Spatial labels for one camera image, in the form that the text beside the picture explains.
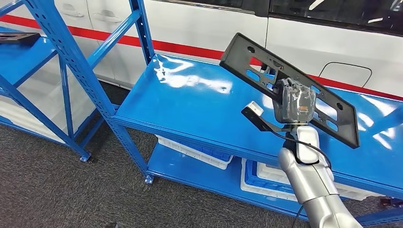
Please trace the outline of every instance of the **plastic bin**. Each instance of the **plastic bin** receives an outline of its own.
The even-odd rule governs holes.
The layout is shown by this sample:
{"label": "plastic bin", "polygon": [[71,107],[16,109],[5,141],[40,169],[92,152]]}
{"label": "plastic bin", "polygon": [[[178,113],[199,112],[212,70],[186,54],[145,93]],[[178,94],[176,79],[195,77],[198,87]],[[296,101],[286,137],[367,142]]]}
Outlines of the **plastic bin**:
{"label": "plastic bin", "polygon": [[179,142],[164,138],[159,135],[155,135],[158,138],[158,143],[169,147],[178,152],[184,153],[188,156],[196,158],[202,162],[218,167],[222,170],[226,169],[231,162],[233,156],[224,152],[220,152],[215,149],[206,148],[198,145],[194,145],[182,140]]}
{"label": "plastic bin", "polygon": [[251,183],[254,183],[254,180],[251,180],[250,178],[252,176],[252,163],[252,161],[242,158],[242,171],[240,177],[241,190],[271,196],[274,198],[297,201],[297,198],[292,190],[290,191],[289,188],[283,186],[282,184],[267,181],[265,184],[256,183],[256,186],[252,185]]}
{"label": "plastic bin", "polygon": [[[256,177],[259,178],[260,180],[268,180],[268,181],[274,181],[279,184],[286,184],[289,185],[289,181],[287,178],[286,173],[283,170],[277,169],[275,167],[260,163],[260,162],[255,162],[257,164],[257,169],[256,169]],[[340,196],[345,197],[345,198],[350,198],[350,199],[355,199],[355,200],[364,200],[365,198],[369,196],[383,196],[381,194],[351,187],[348,185],[340,184],[340,183],[335,183],[335,186],[340,194]]]}

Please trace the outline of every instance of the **door handle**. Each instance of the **door handle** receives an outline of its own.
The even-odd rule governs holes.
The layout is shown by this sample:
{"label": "door handle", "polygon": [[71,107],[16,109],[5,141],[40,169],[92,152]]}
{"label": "door handle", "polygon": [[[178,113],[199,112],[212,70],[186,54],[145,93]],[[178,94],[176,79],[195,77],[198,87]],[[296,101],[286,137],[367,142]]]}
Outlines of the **door handle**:
{"label": "door handle", "polygon": [[108,22],[122,22],[122,20],[118,17],[107,16],[101,13],[93,13],[92,14],[95,19],[101,21],[108,21]]}
{"label": "door handle", "polygon": [[84,16],[84,14],[78,12],[78,11],[74,8],[73,5],[71,5],[71,4],[66,4],[66,3],[63,4],[63,7],[62,7],[61,10],[59,10],[59,12],[61,12],[61,13],[63,13],[63,14],[66,14],[66,15],[73,16],[73,17],[77,17],[77,18],[81,18],[81,17]]}
{"label": "door handle", "polygon": [[77,18],[81,18],[81,17],[84,16],[84,14],[82,14],[82,13],[80,13],[78,11],[75,11],[75,10],[61,9],[60,12],[63,13],[63,14],[66,14],[66,15],[77,17]]}

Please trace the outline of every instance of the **white car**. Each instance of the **white car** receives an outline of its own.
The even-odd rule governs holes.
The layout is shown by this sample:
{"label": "white car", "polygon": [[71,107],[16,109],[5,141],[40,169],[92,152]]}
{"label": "white car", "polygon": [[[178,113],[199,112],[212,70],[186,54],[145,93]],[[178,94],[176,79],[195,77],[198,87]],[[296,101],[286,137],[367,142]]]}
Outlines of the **white car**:
{"label": "white car", "polygon": [[[0,6],[10,0],[0,0]],[[241,32],[327,86],[403,100],[402,0],[144,0],[156,52],[218,63]],[[131,12],[129,0],[55,0],[85,55]],[[25,6],[0,26],[40,31]],[[130,89],[145,68],[133,26],[95,68]]]}

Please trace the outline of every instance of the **gray carpet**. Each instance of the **gray carpet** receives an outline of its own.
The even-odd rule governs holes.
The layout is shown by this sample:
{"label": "gray carpet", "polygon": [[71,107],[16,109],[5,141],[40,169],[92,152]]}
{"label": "gray carpet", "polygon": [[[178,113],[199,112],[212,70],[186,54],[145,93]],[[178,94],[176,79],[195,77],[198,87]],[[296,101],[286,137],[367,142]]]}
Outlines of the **gray carpet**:
{"label": "gray carpet", "polygon": [[[103,84],[119,103],[127,91]],[[148,159],[156,138],[130,130]],[[146,185],[106,124],[86,149],[85,164],[71,149],[0,126],[0,228],[287,228],[284,216],[211,192],[154,179]],[[381,210],[377,198],[348,200],[354,215]],[[299,221],[297,227],[309,227]],[[381,227],[402,227],[402,224]]]}

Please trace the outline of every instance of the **cable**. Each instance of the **cable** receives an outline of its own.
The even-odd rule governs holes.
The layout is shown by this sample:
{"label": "cable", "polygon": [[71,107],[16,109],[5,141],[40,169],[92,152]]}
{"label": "cable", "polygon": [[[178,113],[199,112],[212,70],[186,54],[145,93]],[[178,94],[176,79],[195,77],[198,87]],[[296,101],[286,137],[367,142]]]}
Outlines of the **cable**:
{"label": "cable", "polygon": [[294,228],[294,227],[295,227],[295,223],[297,222],[297,219],[298,219],[299,215],[301,214],[303,208],[304,208],[304,205],[301,205],[301,207],[299,208],[299,211],[298,211],[297,215],[296,215],[295,218],[294,218],[294,222],[292,222],[291,228]]}
{"label": "cable", "polygon": [[312,148],[312,149],[318,151],[321,155],[323,155],[323,156],[325,157],[326,162],[327,162],[327,164],[329,165],[329,168],[332,169],[332,163],[330,162],[330,159],[328,158],[328,156],[327,156],[321,149],[319,149],[319,148],[317,148],[317,147],[315,147],[315,146],[313,146],[313,145],[311,145],[311,144],[309,144],[309,143],[306,143],[306,142],[303,142],[303,141],[300,141],[300,140],[296,140],[296,139],[293,139],[293,138],[285,137],[285,136],[283,136],[283,135],[281,135],[281,134],[279,134],[279,133],[277,133],[277,132],[275,132],[275,131],[271,131],[271,132],[272,132],[275,136],[278,136],[278,137],[280,137],[280,138],[282,138],[282,139],[290,140],[290,141],[292,141],[292,142],[295,142],[295,143],[299,143],[299,144],[308,146],[308,147],[310,147],[310,148]]}

